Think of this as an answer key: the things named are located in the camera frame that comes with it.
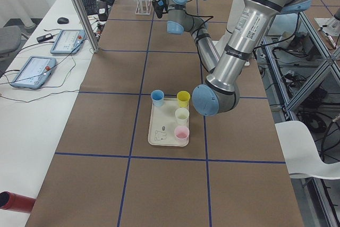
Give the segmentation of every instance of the yellow cup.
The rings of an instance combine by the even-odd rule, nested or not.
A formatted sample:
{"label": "yellow cup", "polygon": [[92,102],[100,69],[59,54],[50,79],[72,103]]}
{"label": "yellow cup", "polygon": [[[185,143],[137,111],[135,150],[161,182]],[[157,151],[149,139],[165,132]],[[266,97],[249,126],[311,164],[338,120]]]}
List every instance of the yellow cup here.
{"label": "yellow cup", "polygon": [[182,90],[179,93],[177,93],[177,101],[179,107],[187,107],[190,99],[190,93]]}

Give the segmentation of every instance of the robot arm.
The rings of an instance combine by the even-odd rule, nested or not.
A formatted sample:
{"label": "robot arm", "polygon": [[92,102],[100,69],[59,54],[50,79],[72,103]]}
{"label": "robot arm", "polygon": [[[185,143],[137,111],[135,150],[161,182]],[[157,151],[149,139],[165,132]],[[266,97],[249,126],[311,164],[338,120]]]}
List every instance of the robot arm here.
{"label": "robot arm", "polygon": [[205,23],[198,17],[187,15],[187,0],[167,0],[169,33],[191,33],[198,45],[202,63],[209,74],[205,84],[192,93],[196,110],[202,115],[215,115],[233,109],[239,101],[236,79],[253,49],[263,38],[270,21],[278,14],[306,10],[311,0],[244,0],[245,8],[224,48],[218,55]]}

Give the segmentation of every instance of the red cylinder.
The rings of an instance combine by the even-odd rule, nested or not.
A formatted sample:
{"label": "red cylinder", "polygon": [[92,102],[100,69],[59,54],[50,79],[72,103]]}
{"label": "red cylinder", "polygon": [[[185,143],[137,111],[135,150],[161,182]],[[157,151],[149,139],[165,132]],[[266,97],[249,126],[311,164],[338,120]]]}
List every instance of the red cylinder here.
{"label": "red cylinder", "polygon": [[36,199],[14,194],[9,191],[0,193],[0,209],[3,210],[31,213],[35,202]]}

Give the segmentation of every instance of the blue cup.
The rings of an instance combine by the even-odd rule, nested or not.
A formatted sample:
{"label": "blue cup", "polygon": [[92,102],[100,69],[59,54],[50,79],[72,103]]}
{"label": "blue cup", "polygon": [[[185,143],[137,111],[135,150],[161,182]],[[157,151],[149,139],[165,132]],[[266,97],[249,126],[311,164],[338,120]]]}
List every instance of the blue cup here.
{"label": "blue cup", "polygon": [[151,92],[151,99],[154,106],[160,107],[164,104],[164,92],[161,90],[154,90]]}

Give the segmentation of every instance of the tablet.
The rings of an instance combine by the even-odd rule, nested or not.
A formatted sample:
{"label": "tablet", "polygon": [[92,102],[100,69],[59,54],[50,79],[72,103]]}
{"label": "tablet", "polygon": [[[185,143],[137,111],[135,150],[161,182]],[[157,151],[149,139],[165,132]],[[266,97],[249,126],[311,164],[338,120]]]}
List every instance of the tablet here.
{"label": "tablet", "polygon": [[38,89],[45,83],[55,65],[56,59],[53,57],[31,56],[10,84],[17,88]]}
{"label": "tablet", "polygon": [[79,51],[86,38],[82,29],[61,30],[50,52],[52,54],[73,54]]}

